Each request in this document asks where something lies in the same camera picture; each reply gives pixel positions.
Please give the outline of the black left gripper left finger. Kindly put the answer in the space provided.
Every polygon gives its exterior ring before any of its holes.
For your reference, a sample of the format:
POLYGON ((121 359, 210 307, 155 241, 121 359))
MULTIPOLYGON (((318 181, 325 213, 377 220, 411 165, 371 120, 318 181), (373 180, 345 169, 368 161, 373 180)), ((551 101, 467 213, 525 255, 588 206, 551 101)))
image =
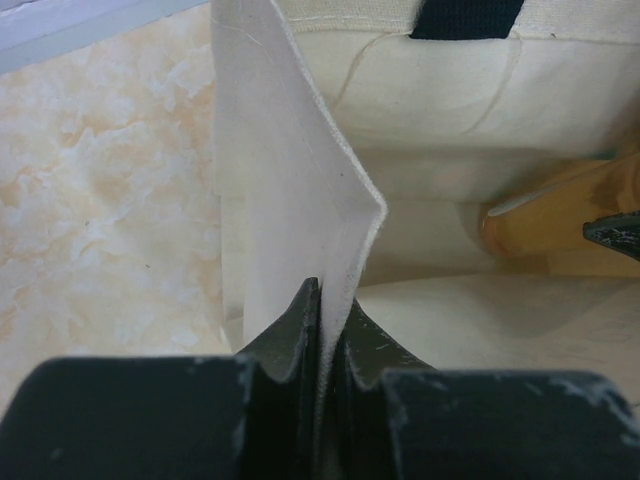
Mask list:
POLYGON ((57 358, 14 398, 18 479, 307 479, 320 289, 232 356, 57 358))

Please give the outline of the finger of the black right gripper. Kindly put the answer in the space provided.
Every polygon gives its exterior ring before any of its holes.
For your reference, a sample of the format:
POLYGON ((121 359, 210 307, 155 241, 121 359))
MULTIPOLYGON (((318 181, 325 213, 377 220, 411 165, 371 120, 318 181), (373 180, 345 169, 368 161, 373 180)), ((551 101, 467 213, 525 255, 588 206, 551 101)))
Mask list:
POLYGON ((583 237, 634 260, 640 257, 639 211, 602 217, 582 227, 583 237))

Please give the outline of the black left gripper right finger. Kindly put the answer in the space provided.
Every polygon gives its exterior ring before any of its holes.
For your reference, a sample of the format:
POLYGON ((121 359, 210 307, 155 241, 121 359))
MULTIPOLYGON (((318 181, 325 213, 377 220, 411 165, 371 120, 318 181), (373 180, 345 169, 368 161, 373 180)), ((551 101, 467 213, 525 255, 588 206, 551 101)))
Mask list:
POLYGON ((571 350, 589 302, 385 294, 345 303, 334 354, 340 479, 634 479, 638 423, 571 350))

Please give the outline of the beige canvas tote bag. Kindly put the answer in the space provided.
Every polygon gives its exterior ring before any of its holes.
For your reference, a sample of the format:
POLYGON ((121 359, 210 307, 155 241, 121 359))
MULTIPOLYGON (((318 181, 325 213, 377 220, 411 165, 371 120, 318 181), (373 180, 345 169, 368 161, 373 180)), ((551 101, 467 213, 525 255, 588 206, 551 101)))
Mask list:
POLYGON ((571 350, 639 399, 639 265, 605 248, 505 258, 493 205, 567 165, 639 154, 635 1, 215 1, 224 317, 246 345, 303 280, 321 363, 346 302, 587 300, 571 350))

